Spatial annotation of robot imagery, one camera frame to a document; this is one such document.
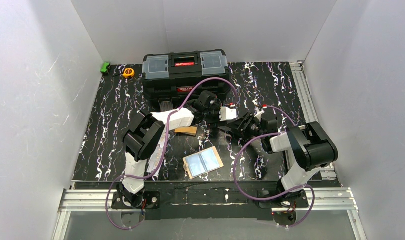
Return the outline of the tan card holder with sleeves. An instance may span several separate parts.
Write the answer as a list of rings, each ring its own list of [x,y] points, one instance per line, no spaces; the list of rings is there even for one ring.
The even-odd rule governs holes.
[[[215,146],[183,158],[183,168],[190,179],[197,178],[224,167],[224,163]]]

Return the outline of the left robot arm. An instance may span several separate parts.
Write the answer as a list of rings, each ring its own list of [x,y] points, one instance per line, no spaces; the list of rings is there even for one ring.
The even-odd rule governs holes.
[[[161,164],[147,170],[151,157],[163,159],[170,131],[192,127],[200,122],[225,123],[237,116],[235,109],[224,107],[216,95],[205,90],[197,99],[185,99],[179,108],[163,112],[138,111],[123,137],[125,171],[117,191],[129,201],[143,194],[145,180],[156,175]]]

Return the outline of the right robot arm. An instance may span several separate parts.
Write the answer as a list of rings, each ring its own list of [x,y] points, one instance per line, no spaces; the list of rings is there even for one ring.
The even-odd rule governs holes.
[[[260,141],[268,154],[286,154],[290,168],[280,179],[271,199],[300,193],[314,175],[339,157],[336,145],[317,121],[301,126],[293,122],[280,132],[278,118],[273,112],[262,110],[238,117],[235,109],[222,107],[212,125],[246,140],[238,158],[255,141]]]

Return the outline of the gold card stack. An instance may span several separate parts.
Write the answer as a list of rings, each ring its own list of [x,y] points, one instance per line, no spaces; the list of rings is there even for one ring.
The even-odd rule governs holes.
[[[187,126],[187,127],[179,127],[174,130],[176,134],[183,134],[187,136],[195,137],[198,132],[197,126]]]

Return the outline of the black toolbox with clear lids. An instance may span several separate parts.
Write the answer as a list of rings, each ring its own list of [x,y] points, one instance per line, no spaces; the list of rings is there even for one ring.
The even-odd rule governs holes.
[[[225,101],[231,91],[231,70],[222,49],[148,54],[143,58],[143,96],[155,109],[161,103],[180,106],[193,88],[205,79],[192,93],[196,99],[203,91],[210,91]]]

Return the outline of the yellow tape measure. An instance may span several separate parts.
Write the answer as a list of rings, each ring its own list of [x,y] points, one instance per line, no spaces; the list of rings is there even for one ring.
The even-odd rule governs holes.
[[[135,70],[134,70],[133,68],[125,68],[124,71],[123,71],[122,76],[123,76],[124,78],[128,79],[128,78],[134,77],[135,74],[136,74],[136,73],[135,73]]]

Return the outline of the green plastic object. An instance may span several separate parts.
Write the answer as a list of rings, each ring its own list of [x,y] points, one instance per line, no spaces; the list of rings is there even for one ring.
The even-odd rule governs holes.
[[[106,75],[110,72],[110,68],[111,68],[111,63],[110,62],[104,62],[101,66],[100,72],[103,75]]]

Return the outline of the white aluminium table rail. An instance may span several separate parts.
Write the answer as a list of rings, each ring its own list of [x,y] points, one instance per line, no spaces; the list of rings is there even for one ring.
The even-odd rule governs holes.
[[[287,132],[292,152],[304,172],[318,171],[338,159],[338,149],[318,122],[303,65],[291,63],[290,67],[305,119],[305,124]]]

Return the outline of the front aluminium rail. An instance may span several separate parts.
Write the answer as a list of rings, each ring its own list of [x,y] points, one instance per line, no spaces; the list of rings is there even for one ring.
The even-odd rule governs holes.
[[[228,187],[203,189],[180,187],[165,192],[144,193],[143,202],[132,207],[114,191],[73,189],[63,193],[58,210],[54,240],[65,239],[71,215],[77,213],[141,214],[147,221],[170,219],[257,219],[274,220],[276,226],[290,227],[311,210],[339,211],[349,218],[355,239],[367,238],[359,217],[359,208],[350,188],[306,188],[302,197],[284,203],[257,203]]]

